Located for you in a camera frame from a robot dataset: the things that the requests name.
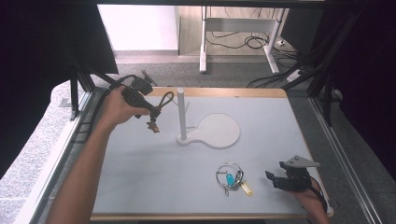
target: white wall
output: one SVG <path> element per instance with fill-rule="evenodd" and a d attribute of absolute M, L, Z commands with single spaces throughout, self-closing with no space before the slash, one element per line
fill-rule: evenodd
<path fill-rule="evenodd" d="M 177 49 L 175 7 L 98 7 L 113 50 Z"/>

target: hand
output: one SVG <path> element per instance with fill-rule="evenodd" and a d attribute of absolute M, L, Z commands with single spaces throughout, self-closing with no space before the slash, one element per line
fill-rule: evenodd
<path fill-rule="evenodd" d="M 317 181 L 311 179 L 312 187 L 317 191 L 320 191 L 320 186 Z M 293 195 L 297 201 L 300 202 L 301 206 L 308 212 L 308 217 L 314 224 L 328 224 L 330 223 L 326 212 L 323 210 L 322 203 L 318 196 L 310 189 L 306 189 L 302 192 L 287 191 Z"/>
<path fill-rule="evenodd" d="M 149 111 L 146 108 L 133 107 L 124 101 L 121 94 L 124 89 L 125 86 L 116 88 L 106 97 L 98 126 L 101 125 L 113 130 L 118 124 L 130 119 L 131 116 L 149 115 Z"/>

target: yellow tag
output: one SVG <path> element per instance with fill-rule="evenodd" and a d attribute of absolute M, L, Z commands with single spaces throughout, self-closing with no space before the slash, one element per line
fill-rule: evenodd
<path fill-rule="evenodd" d="M 247 196 L 253 195 L 253 190 L 251 190 L 250 186 L 246 181 L 242 182 L 241 188 L 244 190 L 244 192 L 247 194 Z"/>

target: white round base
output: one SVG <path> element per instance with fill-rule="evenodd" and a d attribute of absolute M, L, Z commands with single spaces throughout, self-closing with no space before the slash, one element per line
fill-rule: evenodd
<path fill-rule="evenodd" d="M 187 132 L 187 138 L 181 139 L 181 133 L 176 140 L 182 146 L 199 142 L 215 149 L 232 146 L 239 138 L 238 123 L 225 114 L 210 114 L 204 117 L 198 127 Z"/>

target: teal plastic piece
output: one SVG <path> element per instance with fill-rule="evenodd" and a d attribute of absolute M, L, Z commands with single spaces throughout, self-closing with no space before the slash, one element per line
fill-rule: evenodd
<path fill-rule="evenodd" d="M 227 179 L 227 184 L 232 186 L 235 182 L 233 181 L 233 175 L 232 174 L 227 174 L 225 176 L 225 178 Z"/>

